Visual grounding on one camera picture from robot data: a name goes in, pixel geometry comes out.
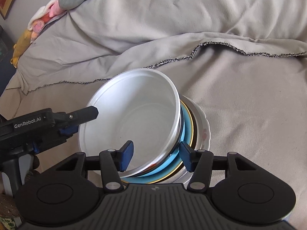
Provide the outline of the white bowl yellow rim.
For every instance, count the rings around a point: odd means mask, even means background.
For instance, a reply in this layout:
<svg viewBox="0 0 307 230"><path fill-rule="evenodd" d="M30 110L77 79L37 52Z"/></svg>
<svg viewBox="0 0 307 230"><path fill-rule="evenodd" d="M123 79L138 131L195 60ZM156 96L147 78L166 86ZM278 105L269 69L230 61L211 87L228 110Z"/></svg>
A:
<svg viewBox="0 0 307 230"><path fill-rule="evenodd" d="M181 100L181 110L183 118L182 133L179 137L178 143L175 146L174 151L171 152L169 157L158 168L154 168L147 174L143 174L136 177L125 177L122 179L124 185L129 183L140 184L153 184L166 181L177 174L183 167L183 162L179 154L180 142L184 141L191 145L194 137L194 123L192 121L192 115L187 105Z"/></svg>

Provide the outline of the yellow plush toy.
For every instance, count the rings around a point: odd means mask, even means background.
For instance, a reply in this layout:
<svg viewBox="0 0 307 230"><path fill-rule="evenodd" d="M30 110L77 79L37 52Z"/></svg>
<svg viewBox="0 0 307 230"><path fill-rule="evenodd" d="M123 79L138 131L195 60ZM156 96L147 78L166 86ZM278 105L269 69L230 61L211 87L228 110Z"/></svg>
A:
<svg viewBox="0 0 307 230"><path fill-rule="evenodd" d="M28 47L31 44L31 36L32 36L32 31L29 31L26 29L22 35L19 37L17 40L16 44L14 44L13 49L13 55L10 60L10 63L17 68L18 66L18 61L19 58L24 54L24 52L28 49Z"/></svg>

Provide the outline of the white floral plate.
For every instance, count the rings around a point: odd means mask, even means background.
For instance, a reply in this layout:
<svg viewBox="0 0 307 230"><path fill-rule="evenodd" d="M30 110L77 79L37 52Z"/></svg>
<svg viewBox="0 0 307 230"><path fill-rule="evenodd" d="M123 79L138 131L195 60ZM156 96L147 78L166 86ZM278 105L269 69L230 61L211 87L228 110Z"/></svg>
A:
<svg viewBox="0 0 307 230"><path fill-rule="evenodd" d="M206 114L196 102L192 101L192 99L185 96L181 96L181 98L183 98L183 102L190 109L196 122L196 144L194 150L204 149L208 151L210 148L211 132ZM186 168L183 167L179 172L171 177L171 181L173 183L183 183L184 185L187 185L191 176L192 173L188 172Z"/></svg>

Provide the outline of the grey sofa blanket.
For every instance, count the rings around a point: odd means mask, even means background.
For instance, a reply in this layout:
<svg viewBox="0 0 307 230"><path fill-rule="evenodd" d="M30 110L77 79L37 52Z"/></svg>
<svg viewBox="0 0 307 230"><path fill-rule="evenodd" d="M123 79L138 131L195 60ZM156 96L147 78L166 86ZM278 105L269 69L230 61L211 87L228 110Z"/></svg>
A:
<svg viewBox="0 0 307 230"><path fill-rule="evenodd" d="M11 119L84 108L114 76L165 73L236 151L287 182L306 229L306 0L87 0L21 56L1 96Z"/></svg>

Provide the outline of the stainless steel bowl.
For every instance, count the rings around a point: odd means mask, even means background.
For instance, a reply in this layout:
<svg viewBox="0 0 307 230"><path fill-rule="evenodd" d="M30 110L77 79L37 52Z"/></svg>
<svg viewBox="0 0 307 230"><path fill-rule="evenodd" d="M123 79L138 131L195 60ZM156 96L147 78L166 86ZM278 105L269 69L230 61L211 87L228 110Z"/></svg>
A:
<svg viewBox="0 0 307 230"><path fill-rule="evenodd" d="M191 147L195 147L195 120L193 118L192 112L189 107L184 103L184 121L186 124L184 141L189 144ZM192 173L188 172L183 165L181 159L178 160L180 163L176 166L176 168L171 172L168 176L167 181L170 183L175 183L179 180L181 183L186 183L191 179Z"/></svg>

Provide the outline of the pink white plush toy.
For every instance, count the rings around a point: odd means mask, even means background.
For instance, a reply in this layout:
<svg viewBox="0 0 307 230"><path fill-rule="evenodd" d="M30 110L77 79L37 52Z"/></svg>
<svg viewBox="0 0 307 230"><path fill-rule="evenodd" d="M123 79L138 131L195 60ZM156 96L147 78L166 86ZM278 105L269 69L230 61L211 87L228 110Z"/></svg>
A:
<svg viewBox="0 0 307 230"><path fill-rule="evenodd" d="M54 18L63 12L65 12L65 10L59 6L59 0L50 0L47 5L40 7L32 16L28 23L27 29L31 31L36 20L42 20L44 23L46 23L50 21L51 18Z"/></svg>

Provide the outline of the blue enamel bowl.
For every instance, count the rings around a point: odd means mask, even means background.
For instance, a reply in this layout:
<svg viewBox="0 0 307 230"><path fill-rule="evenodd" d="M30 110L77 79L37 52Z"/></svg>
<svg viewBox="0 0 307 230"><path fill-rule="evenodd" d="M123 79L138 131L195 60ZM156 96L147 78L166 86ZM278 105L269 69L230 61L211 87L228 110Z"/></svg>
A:
<svg viewBox="0 0 307 230"><path fill-rule="evenodd" d="M124 183L157 183L169 176L180 165L181 159L179 158L178 146L185 138L185 121L184 116L186 112L185 104L181 101L181 129L180 136L178 137L173 150L167 157L167 159L157 168L154 168L151 172L136 176L125 177L122 179Z"/></svg>

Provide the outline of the white paper cup bowl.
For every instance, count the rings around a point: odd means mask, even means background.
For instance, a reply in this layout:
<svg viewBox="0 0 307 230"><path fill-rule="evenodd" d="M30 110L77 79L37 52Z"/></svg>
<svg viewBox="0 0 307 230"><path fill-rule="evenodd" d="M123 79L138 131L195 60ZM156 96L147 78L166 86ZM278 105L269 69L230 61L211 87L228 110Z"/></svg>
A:
<svg viewBox="0 0 307 230"><path fill-rule="evenodd" d="M95 120L78 130L80 151L96 156L131 140L132 159L121 177L158 167L173 152L180 135L181 103L174 83L162 72L135 69L106 82L88 103Z"/></svg>

